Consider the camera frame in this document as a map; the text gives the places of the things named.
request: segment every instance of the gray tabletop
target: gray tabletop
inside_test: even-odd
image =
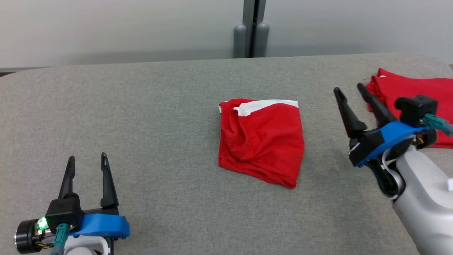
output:
[[[102,196],[106,152],[131,237],[128,254],[417,254],[372,172],[347,158],[333,88],[373,124],[356,83],[378,68],[453,77],[429,57],[364,54],[35,69],[0,78],[2,254],[22,220],[58,196],[69,156],[83,209]],[[295,189],[217,165],[218,103],[299,101],[305,155]],[[453,151],[425,152],[442,169]]]

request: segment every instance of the red garment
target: red garment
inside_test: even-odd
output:
[[[220,103],[219,166],[293,189],[305,150],[299,108],[276,103],[244,116],[238,107],[252,101]]]
[[[436,116],[453,122],[453,79],[407,78],[380,68],[377,76],[371,77],[367,88],[397,118],[400,117],[401,111],[395,109],[395,101],[399,97],[412,98],[416,95],[425,95],[439,102]],[[438,134],[437,142],[432,148],[453,148],[453,137],[449,137],[443,132],[438,132]]]

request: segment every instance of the folded red cloth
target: folded red cloth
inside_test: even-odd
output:
[[[236,98],[220,110],[219,166],[296,187],[305,150],[297,101]]]
[[[379,69],[377,76],[371,77],[368,90],[383,102],[397,117],[400,110],[395,109],[395,101],[399,97],[415,97],[425,95],[436,99],[439,104],[436,116],[453,121],[453,79],[432,78],[414,79]],[[453,137],[448,137],[443,132],[438,132],[439,137],[433,148],[453,148]]]

